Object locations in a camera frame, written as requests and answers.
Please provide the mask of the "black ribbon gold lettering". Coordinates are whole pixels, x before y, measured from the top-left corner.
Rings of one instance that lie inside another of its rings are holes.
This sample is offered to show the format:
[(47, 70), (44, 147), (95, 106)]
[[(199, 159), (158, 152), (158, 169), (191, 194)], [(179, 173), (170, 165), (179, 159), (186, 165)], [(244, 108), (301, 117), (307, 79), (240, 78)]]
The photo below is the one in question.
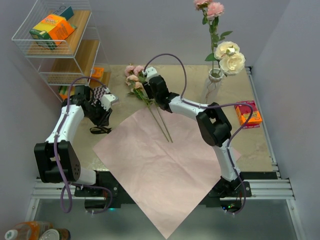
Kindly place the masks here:
[(89, 130), (94, 135), (109, 134), (112, 131), (111, 128), (105, 126), (93, 126)]

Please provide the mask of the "white rose stem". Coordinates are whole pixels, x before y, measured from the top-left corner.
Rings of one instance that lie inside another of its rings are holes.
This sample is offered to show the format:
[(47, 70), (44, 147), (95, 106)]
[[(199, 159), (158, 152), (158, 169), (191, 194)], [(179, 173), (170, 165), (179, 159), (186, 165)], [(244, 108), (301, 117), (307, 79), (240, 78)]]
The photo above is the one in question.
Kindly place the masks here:
[(223, 41), (214, 52), (220, 70), (226, 76), (235, 76), (245, 68), (246, 58), (240, 52), (240, 47), (232, 41)]

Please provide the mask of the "purple pink wrapping paper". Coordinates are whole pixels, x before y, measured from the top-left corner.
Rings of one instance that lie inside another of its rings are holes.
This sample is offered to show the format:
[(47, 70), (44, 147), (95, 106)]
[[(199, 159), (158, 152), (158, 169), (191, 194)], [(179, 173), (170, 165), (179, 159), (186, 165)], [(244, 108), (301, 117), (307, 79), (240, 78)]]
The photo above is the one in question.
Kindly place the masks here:
[(152, 114), (140, 109), (98, 142), (93, 151), (131, 197), (144, 188), (174, 190), (189, 200), (143, 200), (137, 205), (169, 238), (221, 178), (214, 149), (206, 144), (195, 120), (162, 112), (172, 142), (166, 141)]

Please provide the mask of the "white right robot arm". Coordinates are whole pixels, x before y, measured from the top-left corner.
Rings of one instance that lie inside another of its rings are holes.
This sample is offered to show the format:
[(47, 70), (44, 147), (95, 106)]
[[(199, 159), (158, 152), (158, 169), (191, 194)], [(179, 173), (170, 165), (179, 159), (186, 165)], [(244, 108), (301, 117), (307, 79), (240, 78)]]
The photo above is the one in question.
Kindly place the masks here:
[(179, 94), (170, 92), (160, 75), (148, 79), (143, 86), (147, 96), (154, 99), (162, 110), (197, 122), (202, 139), (213, 148), (220, 165), (223, 192), (235, 196), (241, 190), (241, 171), (234, 149), (229, 145), (232, 126), (220, 106), (215, 102), (210, 105), (187, 102)]

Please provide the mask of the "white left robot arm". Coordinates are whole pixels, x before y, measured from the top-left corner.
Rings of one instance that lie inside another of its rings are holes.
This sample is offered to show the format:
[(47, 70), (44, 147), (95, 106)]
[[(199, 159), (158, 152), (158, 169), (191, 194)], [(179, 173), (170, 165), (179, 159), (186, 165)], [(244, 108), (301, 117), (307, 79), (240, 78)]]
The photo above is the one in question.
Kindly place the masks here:
[(104, 184), (97, 180), (97, 173), (81, 166), (72, 146), (79, 124), (88, 118), (93, 127), (92, 134), (108, 134), (112, 104), (118, 99), (107, 87), (94, 89), (85, 85), (75, 87), (74, 94), (62, 103), (59, 120), (43, 143), (34, 147), (39, 177), (44, 183), (63, 181), (86, 185), (86, 191), (99, 196)]

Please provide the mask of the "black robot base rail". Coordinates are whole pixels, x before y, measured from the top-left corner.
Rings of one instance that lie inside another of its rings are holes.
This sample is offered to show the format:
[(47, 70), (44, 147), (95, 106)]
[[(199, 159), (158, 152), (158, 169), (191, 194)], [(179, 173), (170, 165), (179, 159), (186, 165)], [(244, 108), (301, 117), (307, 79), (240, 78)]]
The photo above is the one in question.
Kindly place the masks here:
[[(240, 174), (243, 183), (240, 183), (238, 179), (227, 182), (221, 178), (205, 196), (200, 198), (198, 204), (205, 205), (207, 208), (221, 207), (234, 212), (239, 210), (244, 199), (252, 196), (250, 183), (244, 179), (247, 175), (246, 172)], [(109, 171), (99, 171), (97, 176), (99, 188), (74, 185), (70, 187), (73, 197), (85, 199), (87, 209), (103, 209), (107, 204), (110, 204), (111, 209), (119, 209), (122, 205), (138, 204), (143, 200), (148, 203), (151, 200), (189, 200), (186, 193), (177, 196), (174, 190), (167, 188), (164, 190), (144, 188), (144, 196), (140, 194), (140, 198), (131, 197)]]

